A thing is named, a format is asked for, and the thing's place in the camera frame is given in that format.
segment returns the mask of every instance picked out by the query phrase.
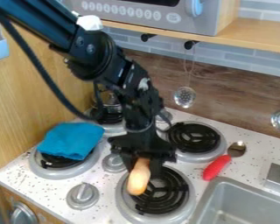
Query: speckled countertop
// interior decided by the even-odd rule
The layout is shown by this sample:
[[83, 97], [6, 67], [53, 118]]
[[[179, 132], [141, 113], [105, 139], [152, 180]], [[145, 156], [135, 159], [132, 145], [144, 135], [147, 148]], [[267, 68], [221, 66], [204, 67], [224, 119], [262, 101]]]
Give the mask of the speckled countertop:
[[[239, 140], [245, 142], [248, 146], [246, 154], [234, 159], [221, 176], [263, 189], [270, 164], [280, 165], [279, 138], [177, 110], [168, 110], [173, 114], [174, 123], [183, 121], [207, 123], [224, 135], [228, 145]], [[109, 144], [106, 139], [101, 140], [98, 149], [101, 151], [101, 156], [92, 169], [77, 177], [64, 180], [48, 180], [37, 177], [29, 168], [29, 152], [26, 152], [0, 170], [0, 184], [66, 223], [129, 223], [121, 216], [115, 203], [116, 184], [124, 172], [110, 174], [102, 169], [102, 159], [109, 154]], [[202, 170], [207, 164], [178, 162], [177, 164], [167, 165], [182, 171], [192, 181], [196, 192], [196, 201], [198, 201], [208, 184], [201, 178]], [[66, 196], [72, 187], [81, 182], [95, 185], [100, 190], [101, 195], [95, 206], [88, 210], [75, 211], [67, 205]]]

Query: sink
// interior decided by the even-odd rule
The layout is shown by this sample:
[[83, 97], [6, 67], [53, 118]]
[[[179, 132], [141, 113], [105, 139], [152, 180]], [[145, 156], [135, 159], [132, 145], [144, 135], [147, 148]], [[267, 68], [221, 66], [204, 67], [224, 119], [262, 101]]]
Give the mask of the sink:
[[206, 188], [189, 223], [280, 224], [280, 197], [219, 177]]

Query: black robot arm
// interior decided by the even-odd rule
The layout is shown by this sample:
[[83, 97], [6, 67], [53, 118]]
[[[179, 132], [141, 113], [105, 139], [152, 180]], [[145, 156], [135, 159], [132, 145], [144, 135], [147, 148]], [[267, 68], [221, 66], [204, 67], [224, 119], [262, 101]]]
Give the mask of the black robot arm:
[[109, 142], [129, 171], [138, 158], [151, 160], [153, 176], [165, 161], [175, 161], [175, 150], [156, 132], [155, 116], [164, 108], [163, 100], [147, 72], [126, 59], [108, 34], [86, 31], [77, 16], [55, 0], [0, 0], [0, 22], [2, 18], [48, 42], [79, 79], [101, 83], [115, 93], [128, 134]]

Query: gray tile wall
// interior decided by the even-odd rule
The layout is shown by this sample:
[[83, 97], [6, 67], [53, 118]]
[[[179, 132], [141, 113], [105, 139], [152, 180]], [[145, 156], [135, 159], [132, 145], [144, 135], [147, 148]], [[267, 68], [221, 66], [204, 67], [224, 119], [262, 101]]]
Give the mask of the gray tile wall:
[[[240, 17], [280, 22], [280, 0], [241, 0]], [[280, 76], [280, 53], [209, 43], [199, 43], [186, 51], [182, 39], [156, 36], [144, 43], [140, 40], [142, 33], [135, 31], [106, 27], [105, 32], [125, 48], [188, 60], [194, 57], [208, 64]]]

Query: blue cloth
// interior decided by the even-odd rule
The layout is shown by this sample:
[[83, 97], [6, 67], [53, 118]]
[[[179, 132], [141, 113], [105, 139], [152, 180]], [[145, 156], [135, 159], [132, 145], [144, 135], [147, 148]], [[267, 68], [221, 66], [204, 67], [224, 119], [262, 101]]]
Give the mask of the blue cloth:
[[104, 131], [102, 127], [87, 122], [63, 122], [46, 133], [38, 151], [83, 160], [98, 144]]

